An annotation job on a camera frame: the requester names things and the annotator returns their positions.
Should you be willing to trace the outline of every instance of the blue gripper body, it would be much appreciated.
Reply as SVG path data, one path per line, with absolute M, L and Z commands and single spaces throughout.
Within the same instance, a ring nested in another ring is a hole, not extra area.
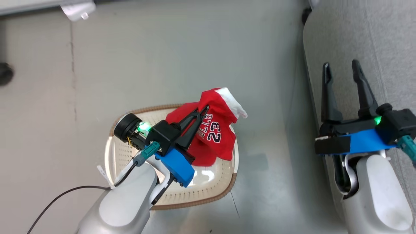
M 178 150 L 172 149 L 164 157 L 156 153 L 155 157 L 162 161 L 163 165 L 178 180 L 178 183 L 183 184 L 185 188 L 192 181 L 195 170 Z

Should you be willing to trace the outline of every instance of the white power strip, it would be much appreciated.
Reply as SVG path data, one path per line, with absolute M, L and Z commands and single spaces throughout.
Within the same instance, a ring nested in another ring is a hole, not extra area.
M 95 3 L 91 0 L 90 2 L 74 4 L 74 5 L 61 5 L 62 10 L 71 21 L 77 21 L 80 19 L 86 20 L 96 9 Z

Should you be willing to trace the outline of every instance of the gray sofa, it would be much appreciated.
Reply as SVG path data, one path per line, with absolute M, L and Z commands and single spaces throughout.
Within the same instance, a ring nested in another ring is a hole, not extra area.
M 415 0 L 321 0 L 307 19 L 303 42 L 317 120 L 325 62 L 331 65 L 338 109 L 344 119 L 358 117 L 353 59 L 360 61 L 379 105 L 389 102 L 395 110 L 409 108 L 416 113 Z M 389 150 L 387 156 L 415 217 L 416 170 L 399 150 Z M 331 159 L 326 158 L 326 163 L 331 173 Z M 342 195 L 334 189 L 331 186 L 343 218 Z

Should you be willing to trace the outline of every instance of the white tag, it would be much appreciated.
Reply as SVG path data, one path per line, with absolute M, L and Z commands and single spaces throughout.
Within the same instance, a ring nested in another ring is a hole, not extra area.
M 104 177 L 104 179 L 107 181 L 107 183 L 110 185 L 110 188 L 115 188 L 114 184 L 110 182 L 110 179 L 108 179 L 107 175 L 105 174 L 104 169 L 101 167 L 101 165 L 97 166 L 98 171 L 101 173 L 101 175 Z

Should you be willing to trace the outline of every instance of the beige plastic basket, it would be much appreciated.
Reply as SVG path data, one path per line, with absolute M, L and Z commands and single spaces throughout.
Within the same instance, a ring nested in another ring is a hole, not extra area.
M 163 105 L 131 111 L 143 121 L 156 124 L 165 119 L 167 114 L 181 105 Z M 127 143 L 114 137 L 115 121 L 110 131 L 106 145 L 105 167 L 106 174 L 114 182 L 120 171 L 130 162 L 137 150 Z M 233 187 L 238 170 L 238 145 L 234 144 L 233 159 L 226 161 L 217 158 L 211 167 L 196 167 L 193 180 L 187 188 L 172 183 L 159 201 L 152 207 L 153 210 L 176 209 L 191 207 L 213 202 L 224 197 Z M 160 181 L 163 175 L 158 173 Z

